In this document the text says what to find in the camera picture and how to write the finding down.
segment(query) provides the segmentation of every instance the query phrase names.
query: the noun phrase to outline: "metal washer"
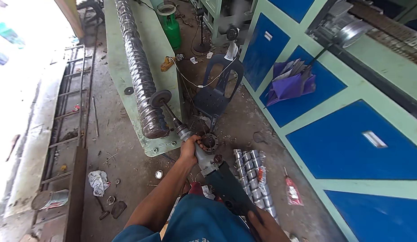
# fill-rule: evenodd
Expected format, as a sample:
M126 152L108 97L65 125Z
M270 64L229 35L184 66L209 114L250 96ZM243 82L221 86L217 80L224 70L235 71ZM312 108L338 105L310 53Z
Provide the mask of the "metal washer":
M125 93L125 95L131 95L134 93L134 88L129 86L127 88L125 88L125 90L123 91Z

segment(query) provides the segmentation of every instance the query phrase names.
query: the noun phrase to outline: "green gas cylinder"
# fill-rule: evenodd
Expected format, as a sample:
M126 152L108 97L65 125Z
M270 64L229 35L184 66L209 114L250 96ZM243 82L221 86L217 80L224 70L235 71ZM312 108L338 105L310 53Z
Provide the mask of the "green gas cylinder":
M162 29L173 50L180 48L181 45L180 26L176 21L175 12L176 7L172 2L165 1L158 5L157 13L160 15Z

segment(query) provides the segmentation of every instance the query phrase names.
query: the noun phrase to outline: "human arm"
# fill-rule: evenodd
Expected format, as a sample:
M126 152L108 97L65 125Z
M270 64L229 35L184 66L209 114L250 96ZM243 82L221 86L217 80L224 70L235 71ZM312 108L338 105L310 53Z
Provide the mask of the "human arm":
M125 228L130 225L141 225L153 232L161 231L186 177L197 163L194 143L196 141L200 143L200 139L201 137L193 135L182 143L179 159L158 186L135 208Z
M262 221L264 224L259 222L259 219L255 216L252 211L249 211L249 220L250 223L255 227L259 236L263 242L289 242L289 238L283 232L279 224L276 223L276 220L271 217L270 213L257 207Z

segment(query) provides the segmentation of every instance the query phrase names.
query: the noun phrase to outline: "blue cabinet panel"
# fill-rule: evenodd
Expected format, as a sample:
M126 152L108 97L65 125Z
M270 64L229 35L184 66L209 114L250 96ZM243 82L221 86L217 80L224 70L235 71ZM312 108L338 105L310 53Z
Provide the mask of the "blue cabinet panel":
M272 36L270 41L265 37L265 32ZM290 37L264 14L259 15L243 59L244 76L253 90L258 89L289 39Z
M387 147L376 148L366 131ZM362 100L286 138L317 179L417 179L417 146Z
M301 23L301 20L306 15L314 0L299 0L299 1L285 1L285 0L268 0L276 7L285 12L289 17Z
M417 241L417 200L326 191L361 241Z
M288 61L298 58L305 60L306 64L308 64L313 59L313 57L303 48L301 48L301 46L298 46L294 50ZM346 87L343 82L341 82L335 75L328 71L318 61L316 61L313 65L313 74L316 75L315 92L297 98L283 100L267 107L267 110L276 120L279 127L283 127L285 124L291 122L295 118L300 117L302 114L316 107ZM267 104L267 93L269 88L270 85L267 86L265 91L259 97L264 105Z

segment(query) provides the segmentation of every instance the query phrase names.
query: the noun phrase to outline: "angle grinder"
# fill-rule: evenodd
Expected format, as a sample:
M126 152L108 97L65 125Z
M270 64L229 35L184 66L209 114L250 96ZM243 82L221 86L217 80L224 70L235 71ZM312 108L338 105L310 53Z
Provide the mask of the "angle grinder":
M171 100L169 90L160 90L155 92L149 103L154 108L164 107L164 110L173 118L177 134L183 141L188 140L194 133L189 130L186 124L183 124L172 112L167 103ZM206 181L213 186L216 193L220 195L225 206L235 215L245 216L249 221L247 214L252 211L259 221L263 224L256 206L249 199L249 196L243 190L240 182L234 177L228 164L223 161L221 155L207 154L197 143L195 143L195 157L201 168L201 174ZM248 223L249 229L257 241L261 241L259 234L251 223Z

